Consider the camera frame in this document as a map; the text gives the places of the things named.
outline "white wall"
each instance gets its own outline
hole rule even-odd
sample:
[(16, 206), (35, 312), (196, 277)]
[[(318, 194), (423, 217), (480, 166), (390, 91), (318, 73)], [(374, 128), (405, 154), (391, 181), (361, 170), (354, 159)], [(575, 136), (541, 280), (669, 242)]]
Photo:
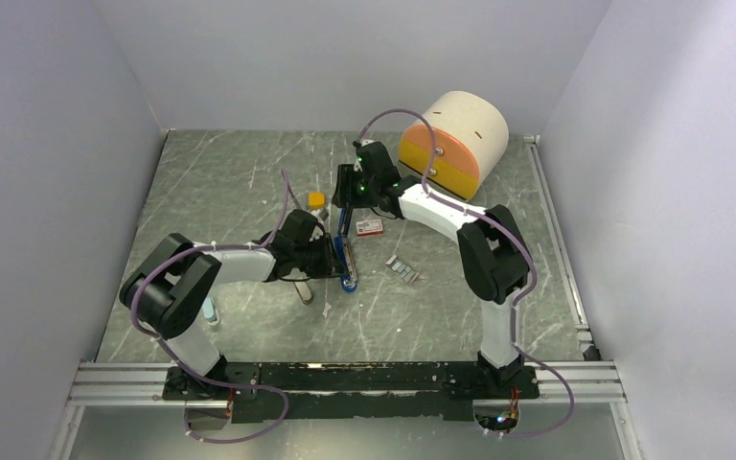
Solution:
[(736, 459), (736, 1), (614, 1), (542, 137), (645, 458)]
[(0, 0), (0, 459), (46, 458), (162, 136), (88, 0)]
[(164, 127), (359, 130), (464, 89), (537, 133), (610, 0), (97, 3)]

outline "gray marble tabletop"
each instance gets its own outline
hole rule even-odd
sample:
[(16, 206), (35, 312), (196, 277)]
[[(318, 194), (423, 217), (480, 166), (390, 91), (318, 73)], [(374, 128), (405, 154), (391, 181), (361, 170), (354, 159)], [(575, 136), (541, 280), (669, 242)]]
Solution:
[[(369, 137), (396, 154), (398, 133)], [(259, 238), (280, 213), (281, 168), (302, 202), (312, 191), (331, 196), (337, 165), (355, 161), (355, 138), (353, 132), (171, 131), (126, 274), (172, 232), (198, 242)], [(539, 272), (537, 289), (523, 302), (526, 351), (548, 360), (582, 359), (539, 183), (519, 137), (510, 139), (471, 200), (484, 207), (498, 203), (512, 210)], [(353, 221), (372, 217), (357, 210)], [(356, 292), (344, 292), (336, 279), (315, 280), (309, 282), (314, 301), (303, 305), (289, 283), (216, 286), (211, 295), (220, 324), (202, 325), (229, 360), (474, 359), (481, 310), (463, 279), (457, 246), (416, 222), (383, 219), (383, 225), (382, 235), (352, 237)], [(385, 267), (392, 254), (421, 272), (412, 286)], [(115, 304), (98, 361), (167, 360), (131, 328), (127, 309)]]

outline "small container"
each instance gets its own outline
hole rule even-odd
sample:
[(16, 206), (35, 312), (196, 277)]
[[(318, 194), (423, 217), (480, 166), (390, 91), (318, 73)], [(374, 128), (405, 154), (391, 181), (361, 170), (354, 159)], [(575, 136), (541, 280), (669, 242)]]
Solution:
[[(509, 142), (503, 115), (465, 91), (448, 92), (422, 115), (436, 133), (437, 156), (428, 180), (461, 199), (472, 198)], [(402, 134), (400, 165), (421, 175), (430, 153), (430, 134), (417, 120)]]

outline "yellow object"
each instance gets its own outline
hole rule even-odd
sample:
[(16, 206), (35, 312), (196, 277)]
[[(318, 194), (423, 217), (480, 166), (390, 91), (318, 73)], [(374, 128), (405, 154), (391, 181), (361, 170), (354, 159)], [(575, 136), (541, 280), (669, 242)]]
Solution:
[(312, 209), (320, 209), (326, 205), (326, 196), (320, 192), (311, 192), (309, 194), (309, 207)]
[[(462, 199), (470, 199), (506, 150), (509, 127), (503, 115), (483, 99), (450, 91), (422, 113), (436, 134), (438, 155), (428, 179)], [(425, 172), (432, 145), (421, 121), (402, 134), (399, 162)]]

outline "robotic arm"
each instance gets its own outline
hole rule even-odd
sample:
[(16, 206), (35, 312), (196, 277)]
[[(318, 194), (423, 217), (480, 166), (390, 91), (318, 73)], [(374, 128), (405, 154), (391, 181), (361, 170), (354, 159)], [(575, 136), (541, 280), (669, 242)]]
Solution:
[[(477, 361), (228, 363), (196, 321), (214, 281), (281, 281), (298, 271), (320, 279), (347, 272), (334, 250), (332, 236), (317, 217), (299, 209), (287, 215), (274, 240), (262, 249), (250, 246), (250, 250), (196, 253), (172, 265), (146, 286), (139, 318), (167, 341), (181, 361), (204, 377), (230, 383), (257, 381), (290, 391), (293, 410), (288, 418), (442, 415), (446, 420), (472, 420), (466, 418), (466, 412), (472, 414), (472, 400), (509, 399), (513, 391), (521, 399), (536, 398), (539, 390), (534, 369), (523, 365), (523, 357), (512, 345), (519, 341), (519, 337), (512, 337), (519, 334), (519, 327), (513, 327), (517, 321), (511, 317), (512, 300), (526, 286), (529, 271), (523, 257), (488, 223), (429, 198), (416, 178), (400, 177), (381, 143), (363, 141), (355, 147), (356, 163), (338, 167), (332, 203), (346, 213), (346, 220), (354, 209), (378, 207), (398, 219), (426, 225), (458, 243), (464, 278), (482, 301), (483, 342)], [(515, 220), (504, 206), (483, 209), (459, 204), (494, 219), (522, 243)], [(166, 237), (127, 278), (120, 291), (121, 302), (130, 307), (131, 299), (154, 269), (194, 246), (178, 234)], [(172, 370), (163, 394), (166, 400), (224, 398), (227, 394), (178, 368)], [(383, 400), (384, 405), (378, 405), (377, 391), (388, 395), (412, 391), (415, 397), (406, 394), (405, 398)], [(256, 397), (255, 393), (243, 398), (249, 405), (239, 405), (236, 422), (263, 420), (281, 403), (269, 394), (262, 392)], [(320, 399), (321, 393), (338, 396)], [(372, 400), (361, 406), (354, 400), (360, 395)], [(312, 400), (304, 399), (308, 396), (313, 396)], [(484, 420), (491, 429), (506, 428), (496, 425), (495, 419)]]

